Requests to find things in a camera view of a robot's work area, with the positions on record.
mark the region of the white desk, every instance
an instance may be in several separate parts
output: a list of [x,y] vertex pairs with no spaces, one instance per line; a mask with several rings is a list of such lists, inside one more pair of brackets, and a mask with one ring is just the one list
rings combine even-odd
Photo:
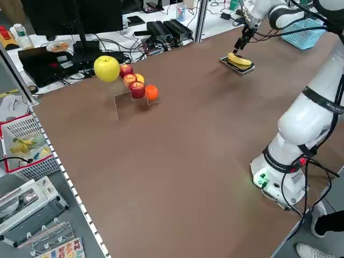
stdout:
[[[145,22],[153,22],[156,20],[164,21],[164,20],[175,19],[176,18],[176,6],[177,6],[177,4],[173,4],[170,6],[167,5],[164,7],[165,8],[164,12],[155,12],[155,13],[134,12],[128,16],[139,16]],[[226,9],[223,10],[223,12],[230,13],[231,11],[228,9],[228,7],[229,7],[229,2],[226,2]],[[233,26],[233,20],[224,20],[224,19],[220,18],[220,11],[223,8],[224,8],[223,2],[219,3],[218,6],[211,6],[211,2],[209,2],[208,10],[210,10],[212,13],[217,13],[217,14],[212,15],[210,11],[207,12],[206,21],[205,21],[204,29],[203,29],[203,38],[208,38],[208,37],[211,37],[213,35],[216,35],[216,34],[219,34],[219,33],[225,32],[225,31],[229,31],[229,30],[235,28]],[[189,22],[192,20],[192,18],[195,16],[195,18],[192,20],[192,22],[188,26],[188,28],[191,29],[193,31],[193,33],[195,33],[199,9],[197,9],[197,13],[196,13],[196,8],[194,8],[193,11],[195,13],[194,15],[192,15],[188,10],[186,11],[186,19],[182,23],[185,26],[187,26],[189,24]],[[234,18],[238,17],[235,15],[234,12],[232,12],[231,15]],[[144,38],[144,37],[138,37],[137,38],[134,36],[133,33],[135,31],[144,31],[144,30],[147,30],[146,24],[130,27],[128,29],[128,33],[124,36],[122,36],[119,32],[106,32],[106,33],[99,33],[97,35],[101,39],[111,39],[111,40],[114,40],[114,41],[120,43],[124,47],[130,48],[133,46],[133,44],[135,43],[135,41],[138,38]],[[31,37],[32,42],[33,42],[35,47],[40,47],[40,46],[48,43],[45,36],[30,35],[30,37]],[[71,39],[71,35],[58,36],[56,38],[56,41],[66,40],[66,39]],[[74,39],[74,41],[78,41],[78,40],[80,40],[80,37],[78,35],[73,35],[73,39]],[[95,35],[90,34],[90,35],[87,35],[87,39],[88,40],[94,40],[94,39],[97,39],[97,37]],[[183,43],[184,43],[184,45],[186,45],[190,42],[192,42],[192,41],[187,40],[187,41],[184,41]],[[119,47],[117,45],[112,44],[112,43],[108,43],[108,42],[104,42],[104,45],[105,45],[106,49],[110,49],[113,51],[124,51],[125,50],[125,49],[119,49]],[[21,50],[21,48],[10,50],[10,51],[8,51],[8,54],[9,54],[10,58],[12,59],[13,63],[15,64],[16,68],[18,69],[18,71],[21,72],[20,74],[23,77],[25,83],[27,83],[28,85],[34,84],[32,82],[32,80],[25,74],[25,72],[23,72],[23,65],[22,65],[22,63],[18,57],[18,51],[19,50]],[[140,55],[141,55],[140,53],[132,53],[133,62]],[[81,74],[73,75],[73,78],[78,78],[78,77],[82,78],[82,75]],[[77,80],[66,80],[66,81],[68,81],[71,84],[77,82]],[[64,85],[61,82],[55,82],[55,83],[52,83],[50,85],[47,85],[47,86],[41,88],[38,93],[44,94],[44,93],[47,93],[47,92],[50,92],[52,90],[56,90],[56,89],[62,88],[62,87],[64,87]]]

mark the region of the blue basket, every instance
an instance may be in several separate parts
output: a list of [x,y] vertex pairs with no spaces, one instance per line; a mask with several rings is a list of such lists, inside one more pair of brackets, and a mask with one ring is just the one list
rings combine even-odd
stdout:
[[[311,28],[323,26],[322,22],[315,21],[313,19],[301,20],[288,26],[283,32],[295,31],[301,28]],[[281,36],[286,42],[292,44],[298,49],[304,50],[314,47],[317,41],[325,33],[325,30],[313,30],[313,31],[301,31],[294,34]]]

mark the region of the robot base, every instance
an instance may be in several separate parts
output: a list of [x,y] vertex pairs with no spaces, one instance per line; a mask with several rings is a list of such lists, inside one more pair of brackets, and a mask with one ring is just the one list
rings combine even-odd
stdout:
[[[263,154],[252,161],[251,172],[255,185],[261,189],[263,188],[268,195],[272,196],[283,206],[288,207],[283,198],[281,188],[284,174],[268,165]],[[291,205],[297,204],[303,198],[305,195],[305,175],[301,169],[285,176],[283,192],[285,199]]]

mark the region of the plastic basket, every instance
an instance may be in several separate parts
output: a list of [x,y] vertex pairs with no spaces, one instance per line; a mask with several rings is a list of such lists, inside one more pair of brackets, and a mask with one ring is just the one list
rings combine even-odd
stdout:
[[[301,20],[288,26],[283,32],[299,30],[301,28],[311,28],[322,26],[322,22],[313,19]],[[325,30],[301,31],[294,34],[281,36],[286,42],[292,44],[298,49],[305,50],[314,47],[317,41],[325,33]]]
[[[42,132],[38,124],[30,114],[3,123],[0,127],[0,137],[4,157],[12,156],[10,148],[13,144],[14,138],[26,140],[32,139],[41,134]],[[22,167],[19,167],[19,162],[16,159],[5,160],[5,169],[6,173],[15,174],[25,180],[38,180],[58,171],[60,168],[55,157],[53,155],[49,155],[44,159],[32,162]]]

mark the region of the black pants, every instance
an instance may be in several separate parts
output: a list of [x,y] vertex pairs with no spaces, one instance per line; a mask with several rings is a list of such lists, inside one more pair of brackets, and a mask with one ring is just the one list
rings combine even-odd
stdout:
[[315,229],[319,235],[324,235],[327,231],[344,232],[344,211],[319,217]]

